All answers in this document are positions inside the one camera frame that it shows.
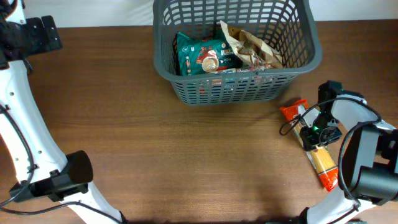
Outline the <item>orange San Remo spaghetti pack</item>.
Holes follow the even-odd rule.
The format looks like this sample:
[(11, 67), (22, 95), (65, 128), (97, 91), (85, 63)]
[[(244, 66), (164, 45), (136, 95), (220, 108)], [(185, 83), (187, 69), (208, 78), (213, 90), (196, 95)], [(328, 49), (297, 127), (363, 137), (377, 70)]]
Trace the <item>orange San Remo spaghetti pack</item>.
[[(298, 106), (305, 105), (306, 109), (308, 109), (308, 103), (306, 99), (298, 100), (293, 103), (291, 106), (280, 107), (280, 111), (285, 116), (286, 120), (289, 122), (291, 126), (294, 125), (295, 121), (293, 119), (300, 115), (298, 112)], [(306, 124), (304, 120), (301, 120), (299, 124), (297, 124), (293, 128), (293, 132), (295, 133), (299, 143), (303, 147), (303, 141), (300, 137), (300, 130), (305, 127)], [(326, 146), (316, 147), (316, 149), (312, 151), (304, 150), (309, 161), (311, 162), (315, 172), (317, 173), (322, 186), (328, 191), (331, 192), (338, 183), (338, 167), (336, 166), (334, 160), (330, 156), (328, 149)]]

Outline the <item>multicolour tissue multipack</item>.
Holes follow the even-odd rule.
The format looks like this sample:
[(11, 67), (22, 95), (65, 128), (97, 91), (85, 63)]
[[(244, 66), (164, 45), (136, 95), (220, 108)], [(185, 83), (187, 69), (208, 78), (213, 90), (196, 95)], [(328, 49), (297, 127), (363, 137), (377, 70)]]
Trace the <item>multicolour tissue multipack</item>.
[(257, 71), (264, 71), (264, 70), (270, 70), (270, 69), (275, 69), (274, 67), (260, 67), (259, 69), (254, 69), (254, 68), (229, 68), (225, 70), (218, 70), (213, 73), (242, 73), (242, 72), (257, 72)]

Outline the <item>white rice pouch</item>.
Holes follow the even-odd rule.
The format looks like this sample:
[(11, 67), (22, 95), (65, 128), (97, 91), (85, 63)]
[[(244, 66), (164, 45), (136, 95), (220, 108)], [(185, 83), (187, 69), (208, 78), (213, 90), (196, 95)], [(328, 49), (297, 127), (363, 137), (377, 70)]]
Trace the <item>white rice pouch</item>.
[(262, 39), (220, 21), (221, 30), (234, 54), (253, 70), (281, 69), (282, 56)]

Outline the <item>green Nescafe coffee bag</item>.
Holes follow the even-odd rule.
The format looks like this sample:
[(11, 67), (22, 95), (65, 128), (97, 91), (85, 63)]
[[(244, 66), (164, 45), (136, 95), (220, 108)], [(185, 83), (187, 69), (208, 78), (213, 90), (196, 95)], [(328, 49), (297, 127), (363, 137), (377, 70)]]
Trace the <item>green Nescafe coffee bag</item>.
[(221, 30), (214, 39), (194, 40), (182, 32), (177, 33), (177, 56), (181, 76), (202, 75), (233, 68), (243, 62), (232, 50)]

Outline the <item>beige brown nut pouch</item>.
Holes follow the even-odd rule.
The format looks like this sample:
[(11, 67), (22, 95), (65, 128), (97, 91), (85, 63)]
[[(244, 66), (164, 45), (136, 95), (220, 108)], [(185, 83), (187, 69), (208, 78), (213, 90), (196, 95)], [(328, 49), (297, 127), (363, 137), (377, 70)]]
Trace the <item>beige brown nut pouch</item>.
[(249, 63), (245, 62), (244, 68), (259, 69), (260, 67), (274, 67), (274, 62), (267, 59), (267, 56), (274, 57), (273, 49), (264, 41), (254, 42), (252, 37), (247, 37), (243, 30), (237, 27), (230, 27), (228, 29), (229, 35), (238, 40), (242, 47), (237, 47), (238, 57), (248, 56)]

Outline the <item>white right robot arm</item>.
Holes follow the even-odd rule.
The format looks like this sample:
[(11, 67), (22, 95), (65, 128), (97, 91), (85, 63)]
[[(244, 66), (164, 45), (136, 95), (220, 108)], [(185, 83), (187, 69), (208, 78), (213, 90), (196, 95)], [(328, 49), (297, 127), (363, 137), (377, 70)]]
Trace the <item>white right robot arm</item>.
[(319, 204), (306, 208), (299, 223), (348, 223), (361, 212), (397, 201), (397, 128), (385, 122), (360, 93), (340, 82), (318, 87), (319, 109), (298, 116), (305, 149), (341, 140), (338, 186)]

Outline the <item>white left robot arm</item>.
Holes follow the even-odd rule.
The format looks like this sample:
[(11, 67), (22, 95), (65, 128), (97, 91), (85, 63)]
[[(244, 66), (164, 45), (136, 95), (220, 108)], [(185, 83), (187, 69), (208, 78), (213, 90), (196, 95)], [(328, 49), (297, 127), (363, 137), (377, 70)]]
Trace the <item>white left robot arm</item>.
[(54, 210), (68, 207), (85, 223), (127, 223), (93, 182), (85, 151), (71, 154), (57, 146), (30, 89), (31, 55), (60, 50), (52, 16), (26, 18), (23, 0), (1, 1), (1, 137), (12, 157), (17, 183), (6, 205), (47, 197)]

